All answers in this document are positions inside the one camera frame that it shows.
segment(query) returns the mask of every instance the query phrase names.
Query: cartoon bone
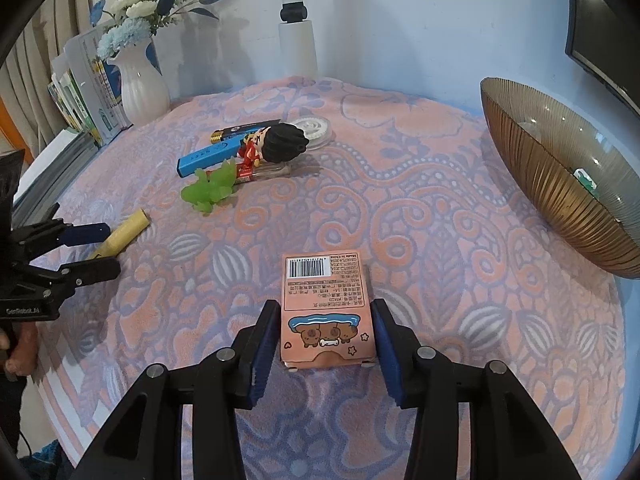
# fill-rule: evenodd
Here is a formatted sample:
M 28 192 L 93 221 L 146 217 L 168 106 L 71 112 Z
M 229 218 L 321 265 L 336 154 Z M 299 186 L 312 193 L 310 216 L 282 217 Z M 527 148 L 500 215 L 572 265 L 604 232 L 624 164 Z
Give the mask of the cartoon bone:
M 338 346 L 340 342 L 337 339 L 327 341 L 326 339 L 320 340 L 320 346 Z

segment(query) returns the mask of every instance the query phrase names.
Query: black and gold battery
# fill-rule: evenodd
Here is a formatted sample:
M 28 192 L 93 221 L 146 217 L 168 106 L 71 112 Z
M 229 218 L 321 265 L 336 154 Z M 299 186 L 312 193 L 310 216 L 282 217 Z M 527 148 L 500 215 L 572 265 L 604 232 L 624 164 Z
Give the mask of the black and gold battery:
M 280 119 L 274 119 L 273 121 L 262 121 L 260 123 L 242 124 L 241 126 L 232 126 L 231 128 L 225 128 L 224 130 L 216 130 L 211 134 L 211 143 L 217 144 L 229 137 L 235 137 L 238 135 L 248 135 L 253 132 L 257 132 L 261 128 L 268 128 L 269 126 L 275 126 L 280 124 Z

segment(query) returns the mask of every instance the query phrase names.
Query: pink floral tablecloth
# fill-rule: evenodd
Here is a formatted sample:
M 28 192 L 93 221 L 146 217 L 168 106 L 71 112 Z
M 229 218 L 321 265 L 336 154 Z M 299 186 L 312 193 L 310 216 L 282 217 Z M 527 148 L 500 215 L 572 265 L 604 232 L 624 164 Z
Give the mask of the pink floral tablecloth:
M 291 177 L 245 184 L 208 217 L 182 202 L 193 178 L 177 176 L 177 159 L 213 130 L 307 114 L 328 118 L 335 139 Z M 41 326 L 38 387 L 73 462 L 148 364 L 197 363 L 279 299 L 283 252 L 334 248 L 362 251 L 375 296 L 424 343 L 459 362 L 507 362 L 583 478 L 612 449 L 625 377 L 613 277 L 540 218 L 482 117 L 332 79 L 201 96 L 122 133 L 61 206 L 76 224 L 115 227 L 139 207 L 152 219 L 118 280 L 79 289 Z M 47 264 L 91 250 L 62 248 Z M 402 478 L 414 417 L 377 367 L 291 374 L 276 361 L 264 398 L 238 413 L 247 475 Z M 464 442 L 468 410 L 461 425 Z M 188 472 L 188 438 L 183 447 Z M 462 445 L 460 478 L 468 471 Z

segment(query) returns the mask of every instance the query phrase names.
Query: amber glass bowl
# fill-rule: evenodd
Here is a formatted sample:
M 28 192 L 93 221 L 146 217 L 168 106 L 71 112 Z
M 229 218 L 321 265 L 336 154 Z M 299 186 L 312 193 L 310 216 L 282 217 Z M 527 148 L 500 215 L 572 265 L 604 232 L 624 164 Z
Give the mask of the amber glass bowl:
M 522 192 L 589 261 L 640 278 L 640 178 L 594 126 L 546 94 L 506 79 L 480 84 L 494 143 Z M 582 169 L 591 194 L 574 177 Z

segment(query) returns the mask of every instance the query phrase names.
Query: screw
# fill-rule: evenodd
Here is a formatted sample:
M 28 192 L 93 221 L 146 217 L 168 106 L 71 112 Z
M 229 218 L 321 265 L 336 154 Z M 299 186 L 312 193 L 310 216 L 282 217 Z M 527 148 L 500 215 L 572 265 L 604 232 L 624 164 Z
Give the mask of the screw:
M 433 359 L 436 357 L 436 351 L 430 346 L 421 346 L 418 348 L 418 357 L 421 359 Z
M 502 375 L 507 371 L 507 365 L 502 361 L 491 361 L 491 363 L 489 364 L 489 369 L 494 374 Z
M 231 361 L 236 357 L 236 351 L 233 348 L 221 348 L 216 352 L 216 357 L 219 361 Z
M 162 365 L 151 365 L 146 369 L 146 374 L 148 377 L 155 379 L 164 374 L 164 367 Z

